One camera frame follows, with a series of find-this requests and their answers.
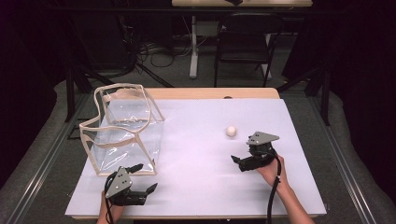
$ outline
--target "table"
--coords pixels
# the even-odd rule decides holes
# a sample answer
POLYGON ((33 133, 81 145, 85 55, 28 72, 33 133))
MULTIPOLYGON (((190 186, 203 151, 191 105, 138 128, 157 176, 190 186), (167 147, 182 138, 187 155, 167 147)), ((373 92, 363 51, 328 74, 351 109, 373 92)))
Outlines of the table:
MULTIPOLYGON (((172 0, 174 7, 234 7, 234 5, 225 0, 172 0)), ((311 7, 311 0, 245 0, 238 7, 311 7)), ((191 67, 190 78, 197 78, 198 66, 198 49, 197 49, 197 21, 192 16, 191 21, 191 67)), ((267 64, 262 65, 262 71, 266 71, 267 64)))
MULTIPOLYGON (((246 141, 255 131, 280 136, 273 146, 287 162, 290 183, 302 205, 311 216, 326 214, 289 112, 275 89, 186 88, 148 92, 165 116, 158 174, 132 176, 132 189, 144 190, 154 183, 158 187, 145 205, 127 206, 125 218, 265 217, 271 187, 255 171, 240 172, 231 160, 232 154, 249 156, 246 141), (225 96, 233 99, 222 99, 225 96), (238 127, 237 136, 231 139, 225 134, 230 124, 238 127)), ((96 176, 87 161, 65 214, 96 218, 105 182, 106 178, 96 176)), ((273 216, 285 215, 276 196, 273 216)))

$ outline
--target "chair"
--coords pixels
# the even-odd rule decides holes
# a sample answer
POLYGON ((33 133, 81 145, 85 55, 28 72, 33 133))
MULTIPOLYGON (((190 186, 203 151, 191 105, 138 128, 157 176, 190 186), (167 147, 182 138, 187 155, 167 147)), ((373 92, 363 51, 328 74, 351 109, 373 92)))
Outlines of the chair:
POLYGON ((215 87, 219 79, 219 62, 255 63, 255 70, 261 67, 261 64, 267 64, 262 83, 265 87, 276 39, 283 26, 282 18, 268 13, 233 13, 220 20, 215 59, 215 87), (273 37, 267 44, 265 36, 269 34, 273 37))

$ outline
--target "transparent bag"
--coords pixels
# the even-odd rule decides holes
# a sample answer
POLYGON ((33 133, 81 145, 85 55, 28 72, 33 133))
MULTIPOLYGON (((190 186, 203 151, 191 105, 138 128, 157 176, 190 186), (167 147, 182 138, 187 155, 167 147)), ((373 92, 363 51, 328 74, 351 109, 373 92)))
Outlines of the transparent bag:
POLYGON ((96 174, 142 163, 132 175, 156 175, 164 117, 149 93, 142 85, 113 84, 96 89, 93 100, 98 115, 79 128, 96 174))

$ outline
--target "white table surface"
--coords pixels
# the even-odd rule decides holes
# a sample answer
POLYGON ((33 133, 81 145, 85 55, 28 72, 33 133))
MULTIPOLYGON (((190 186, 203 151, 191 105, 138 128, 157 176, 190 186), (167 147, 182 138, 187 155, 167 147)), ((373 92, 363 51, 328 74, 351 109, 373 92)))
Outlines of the white table surface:
MULTIPOLYGON (((275 150, 285 158, 290 184, 311 216, 326 214, 318 187, 280 99, 157 100, 165 116, 158 174, 132 176, 132 190, 158 183, 143 206, 127 206, 128 218, 265 217, 271 187, 256 171, 241 172, 231 155, 250 156, 246 141, 256 131, 278 135, 275 150), (225 134, 237 127, 233 138, 225 134)), ((105 177, 89 161, 65 214, 97 217, 105 177)), ((286 210, 275 196, 273 216, 286 210)))

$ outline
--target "white ball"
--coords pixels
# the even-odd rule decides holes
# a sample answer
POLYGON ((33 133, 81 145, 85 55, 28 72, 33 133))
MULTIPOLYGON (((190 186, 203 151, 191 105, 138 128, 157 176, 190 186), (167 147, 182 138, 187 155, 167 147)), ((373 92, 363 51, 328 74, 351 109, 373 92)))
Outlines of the white ball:
POLYGON ((234 126, 230 126, 226 131, 227 135, 230 137, 234 137, 236 135, 236 128, 234 126))

